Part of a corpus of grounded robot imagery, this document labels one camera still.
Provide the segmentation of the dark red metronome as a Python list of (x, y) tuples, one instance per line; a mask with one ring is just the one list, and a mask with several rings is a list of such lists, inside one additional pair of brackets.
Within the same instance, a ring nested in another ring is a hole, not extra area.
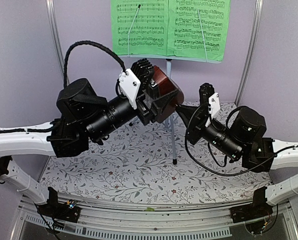
[(177, 105), (183, 103), (184, 94), (158, 66), (154, 65), (153, 70), (148, 90), (152, 99), (150, 111), (154, 115), (152, 121), (162, 123), (175, 111)]

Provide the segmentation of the green sheet music page one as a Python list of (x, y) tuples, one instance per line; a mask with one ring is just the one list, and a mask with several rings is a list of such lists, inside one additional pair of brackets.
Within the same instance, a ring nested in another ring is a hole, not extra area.
[(167, 0), (112, 0), (113, 51), (118, 55), (167, 55)]

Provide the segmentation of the green sheet music stack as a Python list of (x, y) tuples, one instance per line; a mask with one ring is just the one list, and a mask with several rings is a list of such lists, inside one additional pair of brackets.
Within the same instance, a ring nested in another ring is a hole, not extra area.
[(229, 0), (170, 0), (167, 55), (222, 62), (230, 9)]

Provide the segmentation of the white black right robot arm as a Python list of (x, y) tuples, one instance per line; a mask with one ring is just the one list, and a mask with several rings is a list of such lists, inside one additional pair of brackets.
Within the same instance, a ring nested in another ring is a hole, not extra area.
[[(248, 172), (261, 173), (282, 168), (298, 168), (298, 142), (281, 141), (264, 137), (267, 130), (265, 118), (255, 110), (240, 106), (229, 115), (237, 113), (233, 124), (212, 120), (206, 105), (179, 105), (176, 112), (186, 126), (185, 144), (195, 145), (200, 139), (214, 146), (224, 157), (224, 163), (242, 162), (244, 171), (220, 173), (212, 170), (188, 152), (189, 157), (203, 169), (222, 177), (237, 177)], [(298, 174), (274, 185), (254, 191), (250, 204), (230, 208), (234, 222), (264, 217), (284, 200), (298, 195)]]

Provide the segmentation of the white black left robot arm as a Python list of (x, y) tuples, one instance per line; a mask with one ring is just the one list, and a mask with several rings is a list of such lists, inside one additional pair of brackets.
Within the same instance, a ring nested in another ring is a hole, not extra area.
[(168, 78), (150, 80), (131, 103), (127, 97), (107, 100), (98, 96), (89, 81), (80, 78), (65, 87), (56, 105), (61, 117), (35, 126), (0, 128), (0, 184), (10, 183), (29, 197), (41, 216), (76, 223), (81, 209), (75, 200), (58, 201), (50, 186), (33, 180), (12, 159), (13, 155), (75, 157), (102, 145), (122, 125), (139, 118), (144, 125), (162, 123), (183, 102), (182, 91)]

